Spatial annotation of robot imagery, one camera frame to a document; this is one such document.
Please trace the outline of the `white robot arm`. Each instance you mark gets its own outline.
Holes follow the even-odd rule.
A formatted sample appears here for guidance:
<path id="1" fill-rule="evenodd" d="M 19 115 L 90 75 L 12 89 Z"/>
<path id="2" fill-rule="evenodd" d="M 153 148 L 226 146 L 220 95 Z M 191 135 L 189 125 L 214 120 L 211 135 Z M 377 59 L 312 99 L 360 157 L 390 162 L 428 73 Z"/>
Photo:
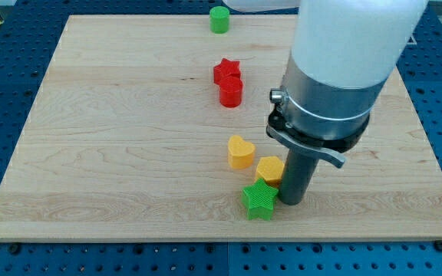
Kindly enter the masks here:
<path id="1" fill-rule="evenodd" d="M 371 110 L 426 0 L 226 0 L 239 12 L 297 8 L 287 68 L 272 90 L 267 132 L 344 152 Z"/>

